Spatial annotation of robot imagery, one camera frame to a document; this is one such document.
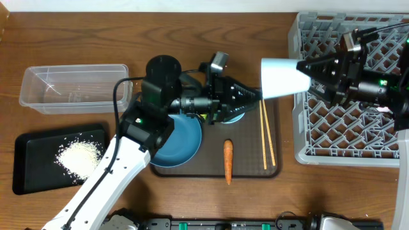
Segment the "light blue bowl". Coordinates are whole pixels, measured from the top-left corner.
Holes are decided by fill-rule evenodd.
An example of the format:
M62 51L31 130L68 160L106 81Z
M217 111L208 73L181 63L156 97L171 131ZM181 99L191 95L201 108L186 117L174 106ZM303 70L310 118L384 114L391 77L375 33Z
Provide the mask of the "light blue bowl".
M232 119L230 119L228 121L223 121L222 123L223 124L235 123L235 122L239 121L240 119L242 119L244 117L244 115L245 115L245 113L242 113L242 114L240 114L240 115L238 115L238 116L236 116L236 117L234 117L234 118L232 118Z

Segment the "pink cup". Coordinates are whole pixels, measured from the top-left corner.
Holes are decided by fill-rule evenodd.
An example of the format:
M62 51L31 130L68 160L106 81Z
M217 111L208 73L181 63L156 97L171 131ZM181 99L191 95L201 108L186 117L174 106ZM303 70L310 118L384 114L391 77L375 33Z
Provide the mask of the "pink cup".
M376 110L378 112L391 112L391 110L388 107L377 107Z

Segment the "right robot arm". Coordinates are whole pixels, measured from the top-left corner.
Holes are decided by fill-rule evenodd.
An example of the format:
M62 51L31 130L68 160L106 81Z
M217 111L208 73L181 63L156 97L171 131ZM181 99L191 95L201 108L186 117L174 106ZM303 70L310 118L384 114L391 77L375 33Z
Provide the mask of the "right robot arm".
M408 69L401 75L365 70L365 43L343 41L335 54L299 61L297 70L326 87L316 95L331 105L359 101L392 113L399 148L399 179L393 229L408 229Z

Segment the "light blue cup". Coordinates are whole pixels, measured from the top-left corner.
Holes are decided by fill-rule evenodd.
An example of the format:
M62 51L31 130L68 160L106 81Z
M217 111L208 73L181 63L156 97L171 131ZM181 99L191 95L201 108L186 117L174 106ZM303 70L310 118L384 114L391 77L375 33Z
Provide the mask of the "light blue cup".
M278 98L309 90L311 78L297 70L297 59L262 58L263 99Z

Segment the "dark blue bowl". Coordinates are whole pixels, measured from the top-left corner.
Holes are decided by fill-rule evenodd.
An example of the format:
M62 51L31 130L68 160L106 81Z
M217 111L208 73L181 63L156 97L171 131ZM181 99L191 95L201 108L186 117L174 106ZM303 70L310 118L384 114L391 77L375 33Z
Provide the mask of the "dark blue bowl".
M150 162L158 167L176 167L188 162L201 145L202 129L197 118L182 114L170 117L174 120L174 130Z

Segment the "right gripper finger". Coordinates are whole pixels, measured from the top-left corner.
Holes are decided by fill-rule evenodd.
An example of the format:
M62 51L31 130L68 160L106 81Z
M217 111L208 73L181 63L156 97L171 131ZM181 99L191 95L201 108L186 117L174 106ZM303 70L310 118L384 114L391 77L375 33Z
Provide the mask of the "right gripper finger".
M314 87L310 87L308 92L330 105L337 105L339 103L337 89L332 86L324 86L321 91Z
M338 82L339 55L329 54L314 59L299 61L297 70L312 80L324 85L335 85Z

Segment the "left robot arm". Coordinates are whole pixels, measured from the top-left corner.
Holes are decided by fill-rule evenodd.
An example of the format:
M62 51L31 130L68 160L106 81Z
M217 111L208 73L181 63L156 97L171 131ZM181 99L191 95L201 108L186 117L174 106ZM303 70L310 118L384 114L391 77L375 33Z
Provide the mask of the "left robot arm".
M103 159L71 201L44 229L99 229L128 184L149 164L174 130L171 114L206 114L209 124L226 122L255 108L260 91L245 86L203 63L207 85L200 95L183 94L180 62L155 56L141 78L140 100L115 115L116 134Z

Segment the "pile of white rice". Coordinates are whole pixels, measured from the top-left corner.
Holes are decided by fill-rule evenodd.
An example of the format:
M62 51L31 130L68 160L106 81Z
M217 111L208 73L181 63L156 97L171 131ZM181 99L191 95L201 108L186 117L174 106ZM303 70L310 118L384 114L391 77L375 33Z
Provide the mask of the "pile of white rice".
M79 185L96 169L104 148L101 142L79 137L64 140L68 142L58 147L54 163L62 168L63 176L67 176L72 185Z

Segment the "wooden chopstick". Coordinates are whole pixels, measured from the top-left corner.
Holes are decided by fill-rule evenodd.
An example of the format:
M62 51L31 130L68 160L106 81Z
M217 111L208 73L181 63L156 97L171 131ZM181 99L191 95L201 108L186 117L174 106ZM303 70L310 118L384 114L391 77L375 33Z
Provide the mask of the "wooden chopstick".
M271 136L271 133L270 133L270 124L269 124L269 120L268 120L268 114L267 114L267 111L266 111L266 103L265 103L264 99L262 99L262 105L263 105L263 114L264 114L264 119L265 119L266 130L267 130L270 154L271 154L271 158L272 158L272 165L275 167L276 166L276 161L275 161L275 155L274 155L274 145L272 143L272 136Z
M264 123L263 123L263 106L262 106L261 100L259 101L259 116L260 116L260 126L261 126L261 145L262 145L262 154L263 154L263 168L264 170L267 170L265 133L264 133Z

